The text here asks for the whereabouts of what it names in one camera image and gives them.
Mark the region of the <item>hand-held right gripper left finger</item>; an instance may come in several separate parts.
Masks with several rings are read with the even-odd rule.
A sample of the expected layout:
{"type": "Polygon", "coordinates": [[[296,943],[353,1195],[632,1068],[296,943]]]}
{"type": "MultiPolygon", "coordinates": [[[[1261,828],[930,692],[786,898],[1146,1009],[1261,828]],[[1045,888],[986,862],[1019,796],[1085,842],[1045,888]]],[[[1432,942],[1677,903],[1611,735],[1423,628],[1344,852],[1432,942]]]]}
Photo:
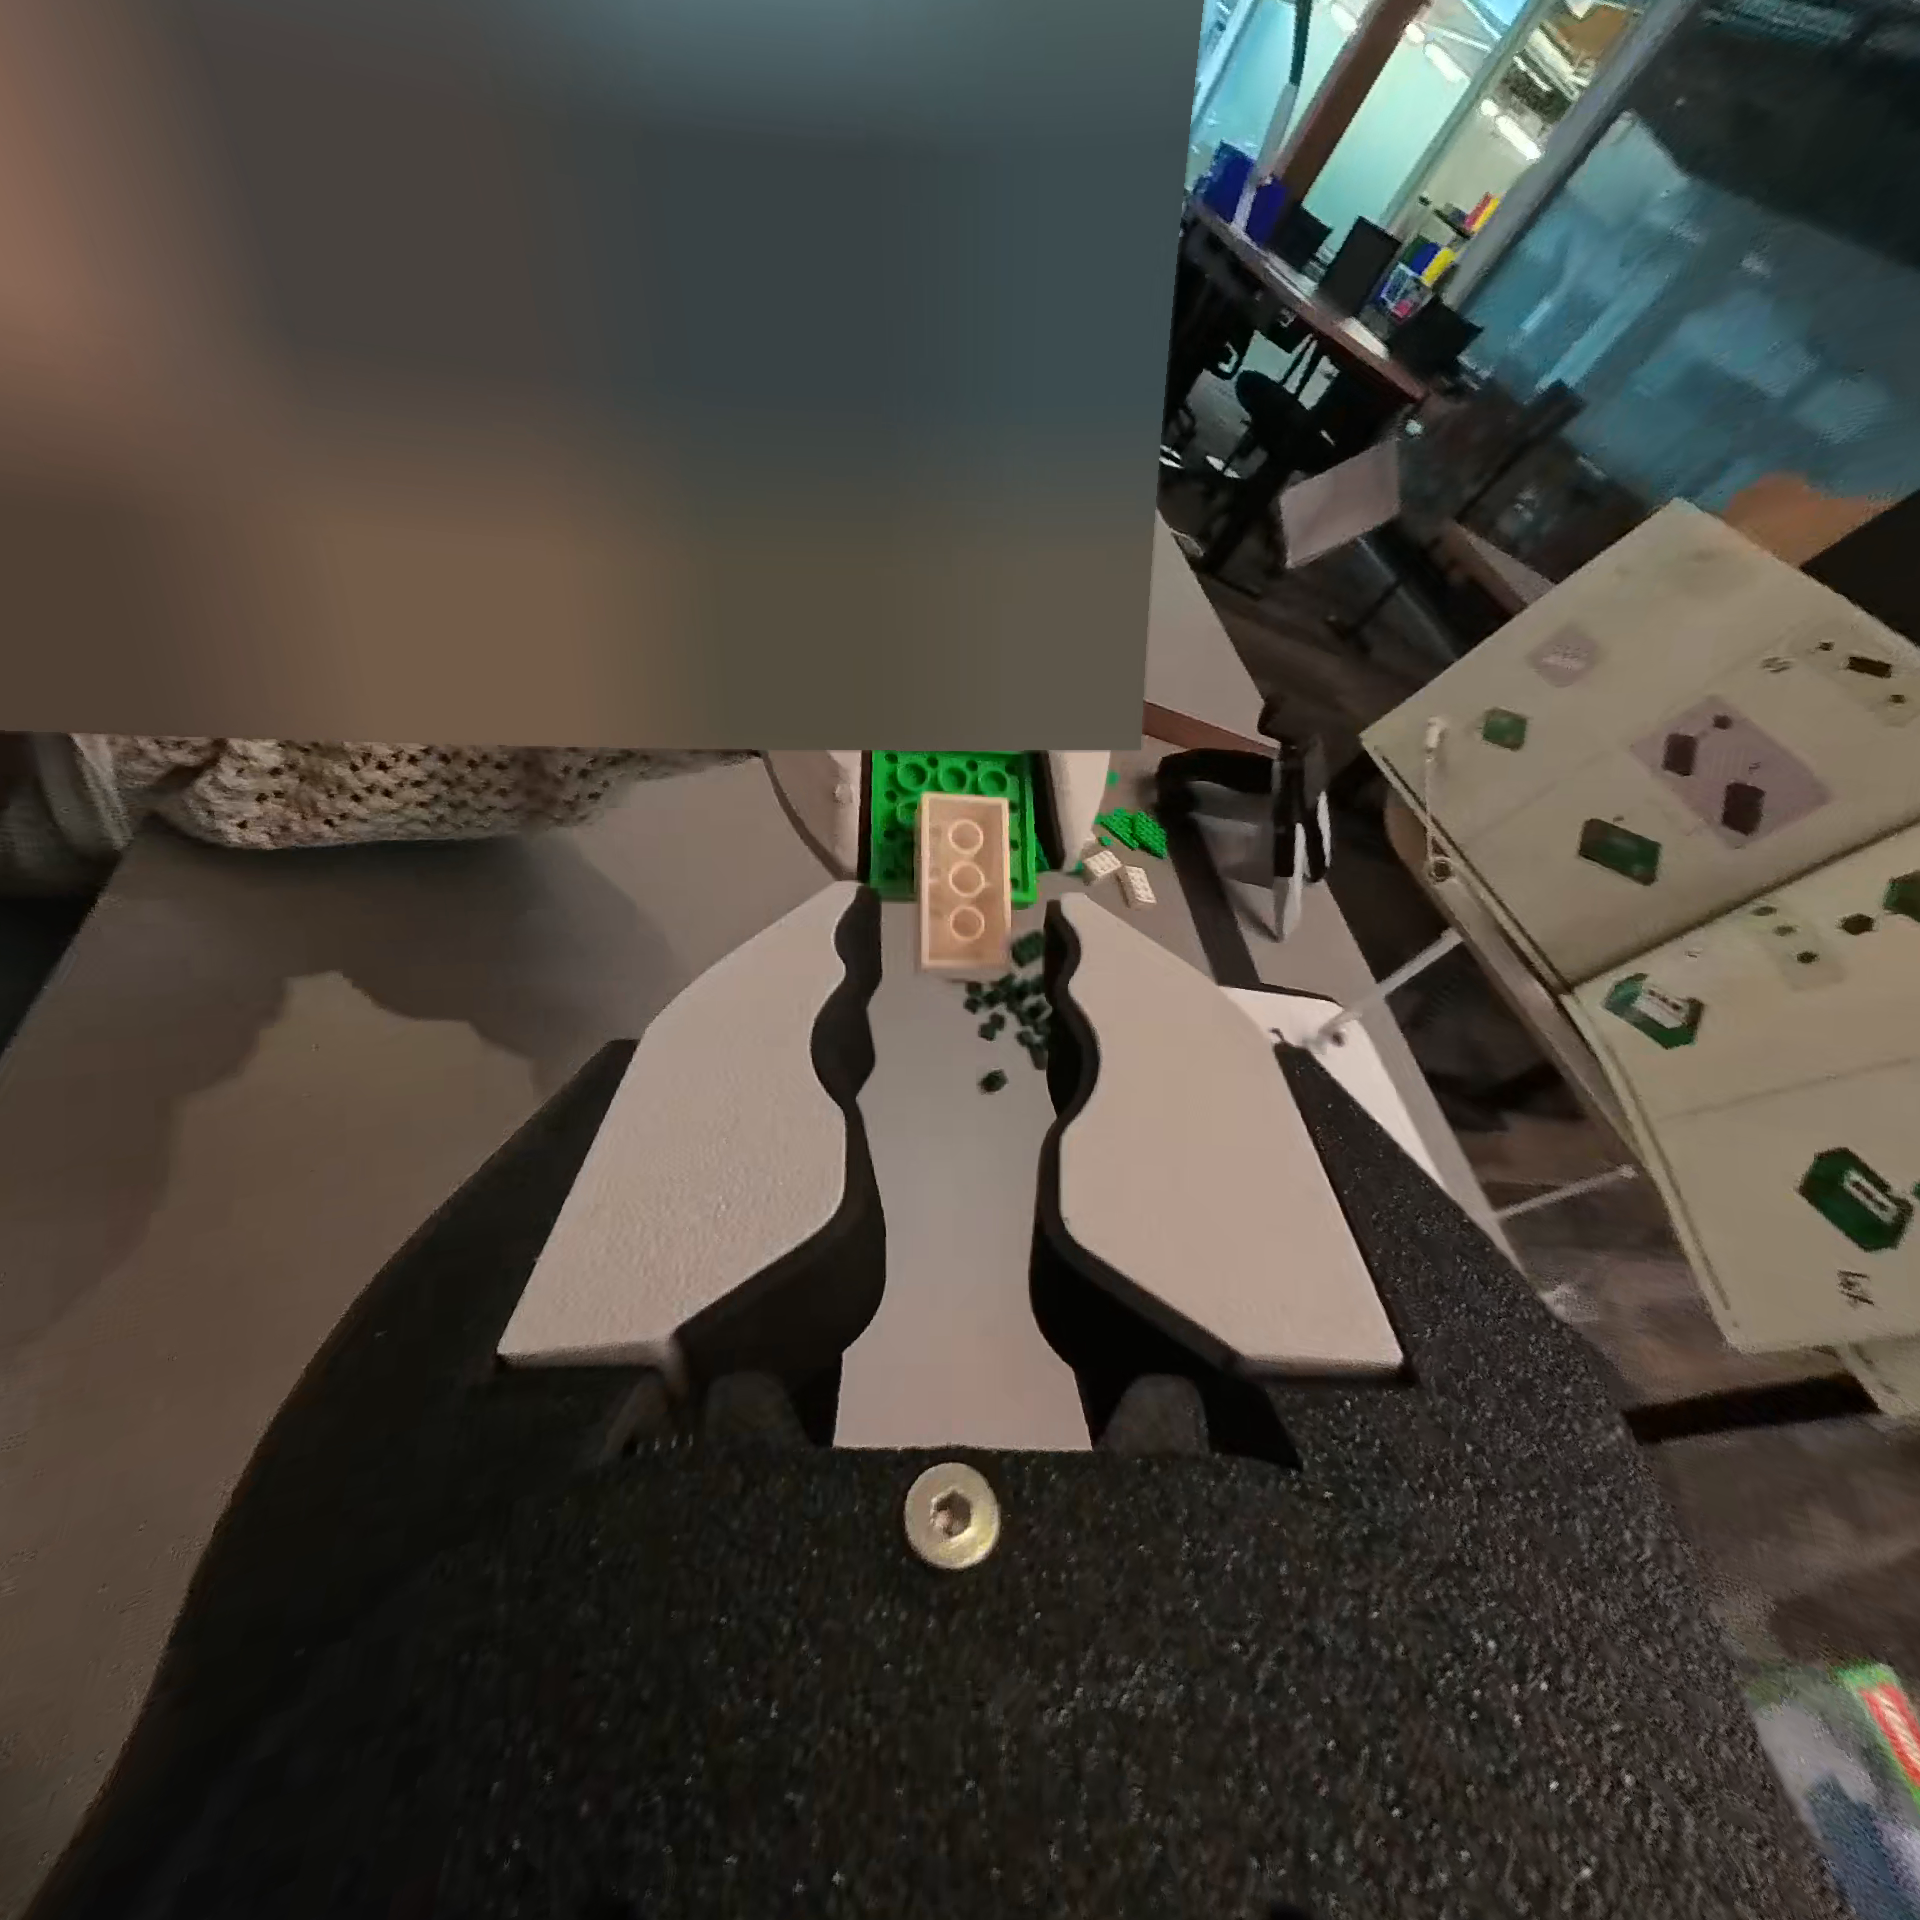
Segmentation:
{"type": "Polygon", "coordinates": [[[495,1360],[840,1366],[885,1302],[885,915],[829,882],[641,1039],[495,1360]]]}

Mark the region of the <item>white book stand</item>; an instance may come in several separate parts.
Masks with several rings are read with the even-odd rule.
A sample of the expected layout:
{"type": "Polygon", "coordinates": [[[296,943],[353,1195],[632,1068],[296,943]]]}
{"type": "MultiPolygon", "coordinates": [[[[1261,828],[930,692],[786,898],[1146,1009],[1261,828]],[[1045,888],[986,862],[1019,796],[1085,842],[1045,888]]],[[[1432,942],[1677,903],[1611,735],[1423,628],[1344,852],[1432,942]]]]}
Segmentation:
{"type": "Polygon", "coordinates": [[[1351,960],[1337,998],[1258,978],[1231,999],[1315,1053],[1474,1226],[1507,1241],[1657,1206],[1572,1021],[1507,952],[1446,929],[1384,978],[1356,942],[1327,960],[1351,960]]]}

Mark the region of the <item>green lego plate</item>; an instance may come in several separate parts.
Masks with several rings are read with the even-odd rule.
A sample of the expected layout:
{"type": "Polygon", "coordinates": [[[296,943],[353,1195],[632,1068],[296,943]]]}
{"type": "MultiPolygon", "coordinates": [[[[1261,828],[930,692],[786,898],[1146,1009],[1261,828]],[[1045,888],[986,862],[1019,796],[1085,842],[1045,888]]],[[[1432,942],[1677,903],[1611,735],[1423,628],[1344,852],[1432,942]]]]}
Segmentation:
{"type": "Polygon", "coordinates": [[[877,898],[915,898],[918,888],[918,803],[924,796],[999,796],[1009,805],[1009,903],[1037,903],[1037,755],[1026,752],[874,752],[867,755],[867,862],[877,898]]]}

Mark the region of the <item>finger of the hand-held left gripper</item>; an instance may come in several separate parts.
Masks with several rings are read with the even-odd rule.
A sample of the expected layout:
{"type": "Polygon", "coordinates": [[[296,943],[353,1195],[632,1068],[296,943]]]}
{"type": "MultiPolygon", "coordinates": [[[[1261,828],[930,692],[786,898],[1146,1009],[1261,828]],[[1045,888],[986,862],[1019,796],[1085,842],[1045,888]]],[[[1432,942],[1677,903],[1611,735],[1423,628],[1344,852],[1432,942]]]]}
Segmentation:
{"type": "Polygon", "coordinates": [[[867,882],[867,761],[867,752],[762,752],[786,820],[847,882],[867,882]]]}
{"type": "Polygon", "coordinates": [[[1037,755],[1037,842],[1054,873],[1072,873],[1097,852],[1097,818],[1111,805],[1116,752],[1041,752],[1037,755]]]}

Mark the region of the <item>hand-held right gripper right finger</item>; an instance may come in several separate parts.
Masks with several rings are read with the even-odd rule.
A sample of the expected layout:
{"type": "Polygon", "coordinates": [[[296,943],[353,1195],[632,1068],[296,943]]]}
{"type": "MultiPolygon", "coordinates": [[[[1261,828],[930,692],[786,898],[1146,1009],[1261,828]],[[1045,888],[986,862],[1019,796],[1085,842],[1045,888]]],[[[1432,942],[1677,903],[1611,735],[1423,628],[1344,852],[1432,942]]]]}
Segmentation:
{"type": "Polygon", "coordinates": [[[1092,898],[1045,903],[1041,984],[1037,1276],[1231,1377],[1394,1377],[1406,1344],[1278,1040],[1092,898]]]}

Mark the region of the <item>long wooden desk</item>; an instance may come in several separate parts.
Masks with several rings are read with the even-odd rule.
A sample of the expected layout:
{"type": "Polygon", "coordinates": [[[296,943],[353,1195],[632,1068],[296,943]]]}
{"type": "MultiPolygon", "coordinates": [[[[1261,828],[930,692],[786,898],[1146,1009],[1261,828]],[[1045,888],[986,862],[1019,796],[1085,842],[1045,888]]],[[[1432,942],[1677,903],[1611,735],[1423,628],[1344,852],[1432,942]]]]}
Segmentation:
{"type": "Polygon", "coordinates": [[[1394,392],[1406,410],[1432,403],[1432,385],[1410,374],[1366,321],[1334,310],[1315,282],[1266,255],[1246,231],[1223,220],[1213,202],[1184,195],[1184,241],[1195,241],[1201,268],[1223,268],[1231,298],[1266,321],[1298,321],[1334,366],[1366,376],[1378,392],[1394,392]]]}

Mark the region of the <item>green lego set box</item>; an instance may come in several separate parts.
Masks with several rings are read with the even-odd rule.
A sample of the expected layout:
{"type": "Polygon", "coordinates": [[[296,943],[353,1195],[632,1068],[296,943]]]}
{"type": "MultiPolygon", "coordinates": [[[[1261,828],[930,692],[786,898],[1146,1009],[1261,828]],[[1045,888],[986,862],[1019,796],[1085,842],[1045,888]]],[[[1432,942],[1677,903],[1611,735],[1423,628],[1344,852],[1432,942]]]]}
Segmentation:
{"type": "Polygon", "coordinates": [[[1769,1666],[1745,1675],[1769,1760],[1858,1920],[1920,1913],[1920,1716],[1901,1671],[1769,1666]]]}

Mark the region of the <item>black mount with grey wedges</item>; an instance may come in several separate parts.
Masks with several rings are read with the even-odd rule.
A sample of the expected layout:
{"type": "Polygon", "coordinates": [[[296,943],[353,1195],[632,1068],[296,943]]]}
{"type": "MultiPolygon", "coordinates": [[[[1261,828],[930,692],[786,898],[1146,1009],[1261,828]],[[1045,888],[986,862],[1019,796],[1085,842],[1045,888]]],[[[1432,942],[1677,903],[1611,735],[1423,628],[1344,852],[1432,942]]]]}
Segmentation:
{"type": "Polygon", "coordinates": [[[1315,735],[1282,735],[1271,752],[1168,752],[1152,771],[1152,812],[1173,859],[1231,842],[1227,878],[1266,888],[1271,942],[1292,942],[1309,892],[1327,882],[1334,805],[1327,752],[1315,735]]]}

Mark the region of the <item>black swivel chair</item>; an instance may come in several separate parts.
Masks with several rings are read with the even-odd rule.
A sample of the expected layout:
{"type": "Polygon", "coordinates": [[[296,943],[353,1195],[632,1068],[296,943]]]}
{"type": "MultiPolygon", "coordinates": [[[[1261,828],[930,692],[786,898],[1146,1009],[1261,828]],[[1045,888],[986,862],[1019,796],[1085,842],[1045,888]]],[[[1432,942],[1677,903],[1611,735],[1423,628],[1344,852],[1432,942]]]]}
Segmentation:
{"type": "Polygon", "coordinates": [[[1271,374],[1236,374],[1236,403],[1246,416],[1246,443],[1261,449],[1261,465],[1236,485],[1236,503],[1261,522],[1271,518],[1285,481],[1334,469],[1351,453],[1337,421],[1271,374]]]}

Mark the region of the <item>open instruction book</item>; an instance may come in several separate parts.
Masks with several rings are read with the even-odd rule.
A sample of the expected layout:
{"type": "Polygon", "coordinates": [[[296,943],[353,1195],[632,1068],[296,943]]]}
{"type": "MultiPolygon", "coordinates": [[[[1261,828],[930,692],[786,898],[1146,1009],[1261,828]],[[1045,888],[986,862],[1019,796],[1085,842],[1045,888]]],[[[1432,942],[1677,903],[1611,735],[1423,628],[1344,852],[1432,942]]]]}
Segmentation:
{"type": "Polygon", "coordinates": [[[1745,1352],[1920,1326],[1914,645],[1671,502],[1366,732],[1745,1352]]]}

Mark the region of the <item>cream knit sweater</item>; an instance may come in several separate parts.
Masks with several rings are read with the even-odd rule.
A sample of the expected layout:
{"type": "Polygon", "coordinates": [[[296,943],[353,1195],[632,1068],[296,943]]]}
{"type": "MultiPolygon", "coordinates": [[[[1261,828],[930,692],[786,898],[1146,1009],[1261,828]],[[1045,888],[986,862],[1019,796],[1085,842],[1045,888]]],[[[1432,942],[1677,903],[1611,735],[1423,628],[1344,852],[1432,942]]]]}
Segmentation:
{"type": "Polygon", "coordinates": [[[0,892],[92,892],[161,820],[232,852],[495,842],[583,828],[643,782],[752,752],[4,735],[0,892]]]}

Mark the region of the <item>pile of dark green lego pieces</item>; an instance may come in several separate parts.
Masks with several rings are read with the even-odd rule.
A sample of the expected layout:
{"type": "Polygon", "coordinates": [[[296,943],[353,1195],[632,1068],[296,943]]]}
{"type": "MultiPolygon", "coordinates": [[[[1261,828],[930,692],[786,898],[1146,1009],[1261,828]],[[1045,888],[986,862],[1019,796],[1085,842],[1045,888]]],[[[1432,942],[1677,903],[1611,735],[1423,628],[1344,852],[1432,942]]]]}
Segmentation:
{"type": "Polygon", "coordinates": [[[1056,1101],[1076,1086],[1076,1040],[1068,1029],[1068,1018],[1054,998],[1054,943],[1045,929],[1030,923],[1009,942],[1009,956],[990,974],[964,974],[957,984],[957,1008],[978,1039],[981,1095],[1007,1095],[1019,1079],[1019,1061],[1026,1061],[1056,1101]]]}

